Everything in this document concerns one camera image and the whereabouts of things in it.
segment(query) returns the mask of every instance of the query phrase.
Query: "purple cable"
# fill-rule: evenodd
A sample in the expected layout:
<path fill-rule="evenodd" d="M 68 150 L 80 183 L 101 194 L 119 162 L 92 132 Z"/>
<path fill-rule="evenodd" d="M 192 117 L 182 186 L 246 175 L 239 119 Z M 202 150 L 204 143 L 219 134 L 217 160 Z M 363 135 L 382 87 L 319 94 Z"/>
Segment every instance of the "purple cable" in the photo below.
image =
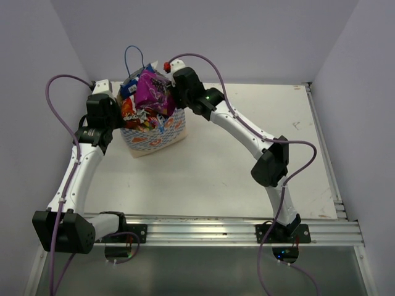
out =
<path fill-rule="evenodd" d="M 235 117 L 245 128 L 247 128 L 247 130 L 249 130 L 252 134 L 254 134 L 255 136 L 257 136 L 259 139 L 261 139 L 261 140 L 263 140 L 263 141 L 267 141 L 267 142 L 279 143 L 279 144 L 303 144 L 303 145 L 308 145 L 308 146 L 310 146 L 311 148 L 313 148 L 313 156 L 312 156 L 312 158 L 311 158 L 304 166 L 302 166 L 300 169 L 298 169 L 298 170 L 295 171 L 293 174 L 291 174 L 288 178 L 285 179 L 285 181 L 284 181 L 284 183 L 283 183 L 283 189 L 281 190 L 281 198 L 280 198 L 280 205 L 279 205 L 279 207 L 278 207 L 278 211 L 276 212 L 276 215 L 275 215 L 275 217 L 274 217 L 274 219 L 273 219 L 272 225 L 269 227 L 268 231 L 265 233 L 265 236 L 264 236 L 264 238 L 262 239 L 262 242 L 260 243 L 260 246 L 259 246 L 258 259 L 257 259 L 257 273 L 258 273 L 258 277 L 259 277 L 259 281 L 260 281 L 261 286 L 264 288 L 266 294 L 267 294 L 268 296 L 271 296 L 272 294 L 271 294 L 270 291 L 267 289 L 267 287 L 266 287 L 266 285 L 265 285 L 265 282 L 264 282 L 264 280 L 262 279 L 262 273 L 261 273 L 261 270 L 260 270 L 260 258 L 261 258 L 261 255 L 262 255 L 263 245 L 264 245 L 264 243 L 265 243 L 265 241 L 266 241 L 268 235 L 269 235 L 270 232 L 273 230 L 273 227 L 274 227 L 275 223 L 277 222 L 278 216 L 280 215 L 281 208 L 282 208 L 283 202 L 284 202 L 285 187 L 286 187 L 287 183 L 288 183 L 293 177 L 295 177 L 297 174 L 299 174 L 302 170 L 304 170 L 304 169 L 307 168 L 309 165 L 311 165 L 311 163 L 315 160 L 315 158 L 316 158 L 316 156 L 317 156 L 317 148 L 316 148 L 312 143 L 307 142 L 307 141 L 282 141 L 282 140 L 276 140 L 276 139 L 267 139 L 267 138 L 264 139 L 263 136 L 262 136 L 259 132 L 257 132 L 257 131 L 254 130 L 253 128 L 251 128 L 251 127 L 248 125 L 248 123 L 246 123 L 242 118 L 240 118 L 240 117 L 238 116 L 238 114 L 234 111 L 234 109 L 232 108 L 232 106 L 231 106 L 231 104 L 230 104 L 230 101 L 229 101 L 229 99 L 228 99 L 227 91 L 226 91 L 226 89 L 225 89 L 225 82 L 223 81 L 223 78 L 222 78 L 222 76 L 221 76 L 221 73 L 219 72 L 217 66 L 215 66 L 214 63 L 213 63 L 211 60 L 209 60 L 207 57 L 204 57 L 203 55 L 200 55 L 200 54 L 186 53 L 186 54 L 179 54 L 179 55 L 176 55 L 175 57 L 173 57 L 172 59 L 170 59 L 169 62 L 172 62 L 173 60 L 178 59 L 178 58 L 180 58 L 180 57 L 186 57 L 186 56 L 198 57 L 198 58 L 200 58 L 200 59 L 205 60 L 207 63 L 209 63 L 209 64 L 211 65 L 211 67 L 212 67 L 212 68 L 214 69 L 214 71 L 216 72 L 216 74 L 217 74 L 217 76 L 218 76 L 218 79 L 219 79 L 219 81 L 220 81 L 220 84 L 221 84 L 221 87 L 222 87 L 222 92 L 223 92 L 223 97 L 224 97 L 224 99 L 225 99 L 225 103 L 226 103 L 226 105 L 227 105 L 229 111 L 230 111 L 230 112 L 232 113 L 232 115 L 233 115 L 233 116 L 234 116 L 234 117 Z M 315 286 L 315 288 L 316 288 L 316 290 L 317 290 L 317 295 L 321 295 L 321 291 L 320 291 L 320 288 L 319 288 L 317 282 L 314 280 L 314 278 L 313 278 L 310 274 L 308 274 L 306 271 L 304 271 L 303 269 L 301 269 L 301 268 L 299 268 L 299 267 L 297 267 L 297 266 L 293 266 L 293 265 L 292 265 L 292 267 L 295 268 L 295 269 L 297 269 L 297 270 L 299 270 L 300 272 L 304 273 L 306 276 L 308 276 L 308 277 L 312 280 L 312 282 L 313 282 L 313 284 L 314 284 L 314 286 Z"/>
<path fill-rule="evenodd" d="M 135 233 L 130 232 L 130 231 L 112 233 L 112 234 L 109 234 L 106 237 L 114 237 L 114 236 L 133 236 L 136 239 L 136 241 L 137 241 L 137 248 L 136 248 L 135 253 L 132 256 L 130 256 L 129 258 L 127 258 L 127 259 L 119 260 L 119 261 L 118 260 L 117 261 L 110 261 L 109 260 L 109 261 L 111 263 L 115 263 L 115 264 L 122 264 L 122 263 L 126 263 L 126 262 L 132 260 L 137 255 L 137 252 L 140 249 L 140 238 Z"/>
<path fill-rule="evenodd" d="M 54 77 L 52 77 L 48 82 L 47 85 L 45 87 L 45 98 L 47 100 L 48 106 L 51 109 L 52 113 L 55 115 L 55 117 L 60 121 L 60 123 L 65 127 L 65 129 L 69 132 L 69 134 L 71 135 L 71 137 L 73 137 L 74 143 L 77 147 L 77 161 L 74 163 L 74 166 L 66 180 L 65 186 L 63 188 L 62 191 L 62 195 L 60 196 L 61 198 L 65 198 L 66 194 L 67 194 L 67 189 L 70 186 L 71 180 L 73 178 L 73 175 L 75 173 L 75 171 L 77 170 L 77 166 L 78 163 L 80 161 L 80 157 L 81 157 L 81 147 L 80 147 L 80 143 L 78 142 L 77 137 L 74 135 L 72 129 L 66 124 L 66 122 L 63 120 L 62 117 L 60 117 L 60 115 L 57 113 L 57 111 L 55 110 L 54 106 L 52 105 L 52 102 L 49 98 L 49 87 L 51 85 L 52 82 L 54 82 L 54 80 L 58 79 L 58 78 L 73 78 L 75 80 L 78 80 L 84 84 L 86 84 L 88 87 L 90 86 L 89 83 L 87 83 L 85 80 L 82 80 L 79 77 L 73 76 L 73 75 L 68 75 L 68 74 L 60 74 L 60 75 L 56 75 Z M 73 255 L 70 256 L 67 264 L 65 265 L 65 268 L 62 272 L 62 275 L 60 276 L 60 280 L 57 283 L 56 289 L 54 289 L 54 276 L 55 276 L 55 245 L 56 245 L 56 236 L 57 236 L 57 230 L 59 228 L 59 223 L 60 223 L 60 216 L 62 214 L 62 209 L 63 209 L 63 204 L 64 202 L 59 202 L 59 208 L 57 209 L 57 214 L 56 214 L 56 219 L 55 219 L 55 225 L 54 225 L 54 230 L 52 232 L 52 239 L 51 239 L 51 251 L 50 251 L 50 261 L 49 261 L 49 293 L 51 296 L 55 296 L 56 294 L 56 290 L 60 284 L 60 280 L 62 279 L 64 273 L 66 272 L 67 267 L 69 267 L 69 264 L 71 262 L 71 260 L 73 259 Z"/>

